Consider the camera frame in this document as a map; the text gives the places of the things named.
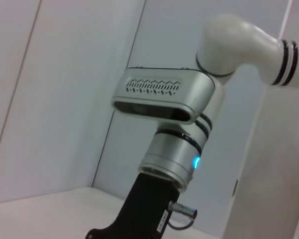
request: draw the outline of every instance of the black base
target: black base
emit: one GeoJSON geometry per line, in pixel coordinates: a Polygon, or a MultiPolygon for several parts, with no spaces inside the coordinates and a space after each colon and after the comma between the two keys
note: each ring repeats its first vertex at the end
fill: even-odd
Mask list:
{"type": "Polygon", "coordinates": [[[171,181],[140,173],[113,224],[90,230],[86,239],[160,239],[171,215],[165,211],[178,197],[171,181]]]}

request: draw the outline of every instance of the silver cylindrical joint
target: silver cylindrical joint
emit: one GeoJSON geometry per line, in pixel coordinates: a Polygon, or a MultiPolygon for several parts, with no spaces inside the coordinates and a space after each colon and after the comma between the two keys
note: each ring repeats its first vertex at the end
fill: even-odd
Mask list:
{"type": "Polygon", "coordinates": [[[176,213],[183,214],[185,216],[190,217],[191,219],[195,219],[197,217],[196,209],[184,206],[180,203],[170,202],[168,205],[168,210],[170,212],[176,212],[176,213]]]}
{"type": "Polygon", "coordinates": [[[195,146],[179,136],[156,133],[139,166],[139,172],[168,176],[179,191],[184,192],[193,177],[200,154],[195,146]]]}

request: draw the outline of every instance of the glowing indicator light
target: glowing indicator light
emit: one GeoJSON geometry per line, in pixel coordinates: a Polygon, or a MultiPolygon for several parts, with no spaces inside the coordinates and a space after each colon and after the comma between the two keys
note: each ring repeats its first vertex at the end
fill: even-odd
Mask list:
{"type": "Polygon", "coordinates": [[[194,161],[193,161],[194,168],[197,168],[199,161],[200,161],[200,157],[197,156],[194,158],[194,161]]]}

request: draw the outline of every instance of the white wall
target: white wall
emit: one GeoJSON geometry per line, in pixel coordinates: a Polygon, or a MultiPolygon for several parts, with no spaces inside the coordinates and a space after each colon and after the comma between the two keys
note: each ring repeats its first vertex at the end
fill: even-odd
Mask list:
{"type": "Polygon", "coordinates": [[[39,0],[0,0],[0,134],[39,0]]]}
{"type": "MultiPolygon", "coordinates": [[[[147,0],[129,67],[195,68],[206,20],[236,13],[277,37],[287,0],[147,0]]],[[[198,209],[195,226],[221,236],[246,141],[264,91],[257,71],[244,66],[227,95],[202,163],[180,201],[198,209]]],[[[155,123],[114,114],[94,186],[124,198],[155,132],[155,123]]]]}
{"type": "MultiPolygon", "coordinates": [[[[299,42],[299,0],[284,38],[299,42]]],[[[268,87],[225,239],[292,239],[299,219],[299,90],[268,87]]]]}
{"type": "Polygon", "coordinates": [[[42,1],[0,144],[0,202],[92,184],[143,3],[42,1]]]}

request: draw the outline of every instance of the cable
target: cable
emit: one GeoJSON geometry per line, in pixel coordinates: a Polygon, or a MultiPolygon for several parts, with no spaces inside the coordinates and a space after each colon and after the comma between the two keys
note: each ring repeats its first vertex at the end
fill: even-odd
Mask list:
{"type": "Polygon", "coordinates": [[[193,224],[194,224],[195,220],[191,220],[189,224],[183,226],[183,227],[175,227],[174,225],[172,225],[170,222],[168,222],[167,224],[169,225],[170,228],[176,230],[176,231],[182,231],[182,230],[186,230],[188,228],[190,228],[193,224]]]}

